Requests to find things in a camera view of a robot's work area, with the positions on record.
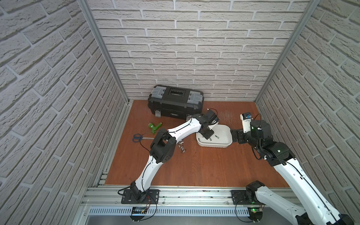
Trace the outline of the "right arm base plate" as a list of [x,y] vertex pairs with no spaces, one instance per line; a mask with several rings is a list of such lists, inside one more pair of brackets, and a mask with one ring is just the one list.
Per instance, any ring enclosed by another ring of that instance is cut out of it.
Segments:
[[253,204],[253,194],[249,190],[231,190],[232,202],[234,205]]

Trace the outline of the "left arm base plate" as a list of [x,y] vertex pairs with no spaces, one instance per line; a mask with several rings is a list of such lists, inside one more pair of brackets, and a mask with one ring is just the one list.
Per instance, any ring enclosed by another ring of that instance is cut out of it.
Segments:
[[136,196],[132,193],[130,189],[124,190],[122,194],[121,203],[122,204],[147,204],[155,205],[158,203],[159,199],[159,189],[149,189],[145,193],[141,193],[139,196]]

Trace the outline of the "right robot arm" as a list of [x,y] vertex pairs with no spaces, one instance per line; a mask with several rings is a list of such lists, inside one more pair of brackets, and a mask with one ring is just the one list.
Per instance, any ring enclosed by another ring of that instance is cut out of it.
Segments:
[[265,160],[287,182],[299,199],[298,206],[275,194],[260,181],[246,186],[243,197],[233,196],[235,204],[260,203],[276,211],[293,225],[353,225],[347,214],[340,213],[313,184],[295,154],[283,142],[273,139],[270,125],[264,120],[242,119],[239,142],[251,146],[258,160]]

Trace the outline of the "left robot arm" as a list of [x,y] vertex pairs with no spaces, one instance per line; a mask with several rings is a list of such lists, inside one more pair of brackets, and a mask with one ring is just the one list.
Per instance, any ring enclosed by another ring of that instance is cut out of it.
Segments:
[[197,113],[185,123],[171,129],[161,129],[157,132],[150,145],[150,153],[141,175],[130,184],[132,195],[137,201],[146,198],[147,191],[160,169],[174,155],[176,145],[184,138],[199,133],[205,139],[214,135],[212,130],[219,122],[216,110],[208,109],[205,114]]

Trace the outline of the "white plastic storage box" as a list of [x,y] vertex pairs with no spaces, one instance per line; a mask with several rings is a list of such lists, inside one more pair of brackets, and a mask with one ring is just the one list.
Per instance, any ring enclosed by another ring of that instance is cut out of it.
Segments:
[[232,141],[231,129],[226,125],[216,125],[213,129],[214,134],[206,140],[200,133],[196,133],[197,143],[202,147],[227,148]]

